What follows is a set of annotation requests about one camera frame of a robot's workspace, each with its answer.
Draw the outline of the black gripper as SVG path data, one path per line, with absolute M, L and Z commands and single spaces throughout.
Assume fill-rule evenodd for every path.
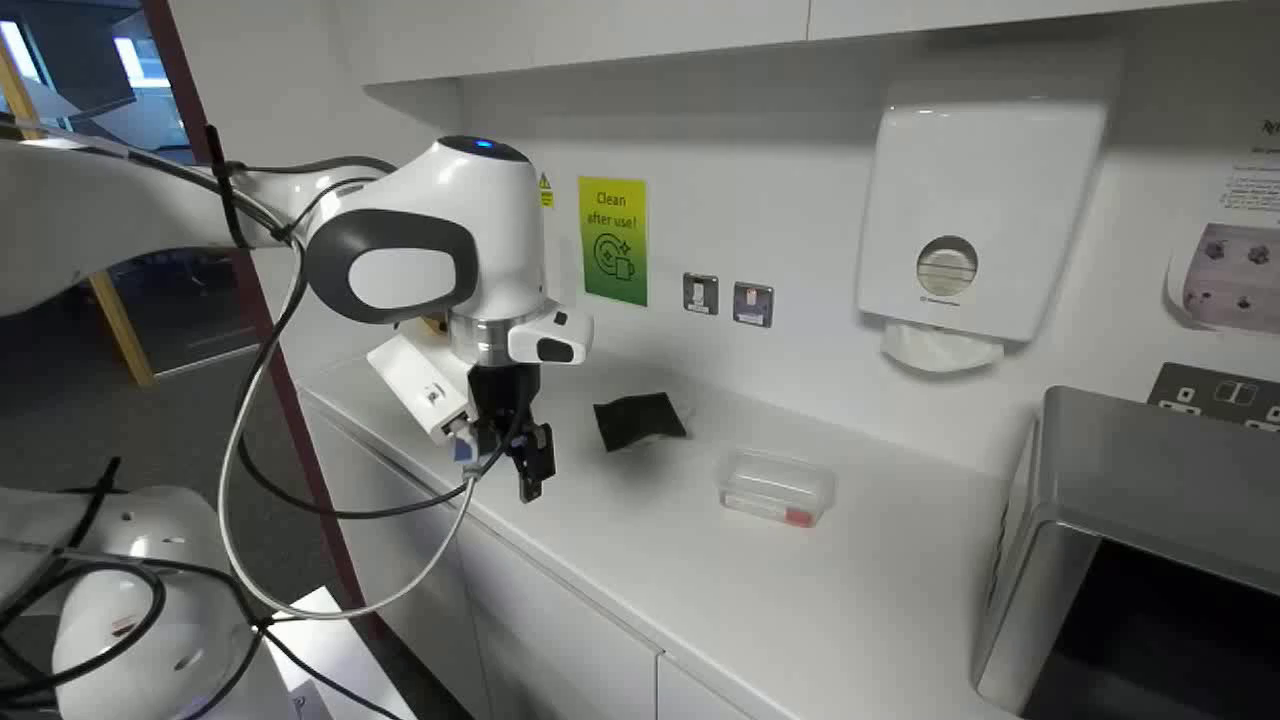
M 472 369 L 468 392 L 477 400 L 472 438 L 501 450 L 501 463 L 515 477 L 515 493 L 533 505 L 556 472 L 553 429 L 533 426 L 540 392 L 536 363 Z

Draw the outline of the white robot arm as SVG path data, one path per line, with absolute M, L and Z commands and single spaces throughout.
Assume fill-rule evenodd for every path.
M 533 416 L 540 373 L 586 356 L 592 325 L 543 292 L 536 167 L 489 136 L 444 136 L 392 167 L 166 163 L 79 142 L 0 147 L 0 312 L 171 249 L 287 249 L 298 301 L 385 325 L 372 354 L 408 416 L 536 498 L 556 472 Z M 236 558 L 228 505 L 182 487 L 13 493 L 2 613 L 60 606 L 51 661 L 0 690 L 60 720 L 271 720 L 287 691 L 261 652 L 297 606 Z

